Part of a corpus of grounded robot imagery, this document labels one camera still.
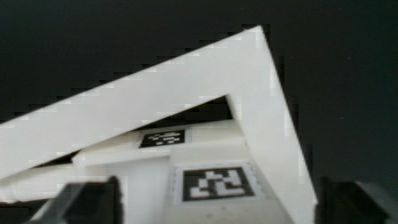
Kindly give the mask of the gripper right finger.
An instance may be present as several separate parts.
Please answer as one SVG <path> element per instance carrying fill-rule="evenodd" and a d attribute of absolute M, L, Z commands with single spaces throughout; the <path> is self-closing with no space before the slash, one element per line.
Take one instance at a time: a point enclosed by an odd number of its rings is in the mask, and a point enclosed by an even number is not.
<path fill-rule="evenodd" d="M 398 201 L 376 184 L 321 178 L 314 224 L 398 224 Z"/>

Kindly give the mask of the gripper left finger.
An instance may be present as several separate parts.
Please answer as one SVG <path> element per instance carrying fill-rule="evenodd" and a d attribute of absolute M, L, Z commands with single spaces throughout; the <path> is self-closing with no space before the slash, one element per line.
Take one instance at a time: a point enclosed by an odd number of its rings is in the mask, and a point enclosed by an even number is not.
<path fill-rule="evenodd" d="M 115 177 L 104 182 L 69 183 L 28 224 L 122 224 L 120 196 Z"/>

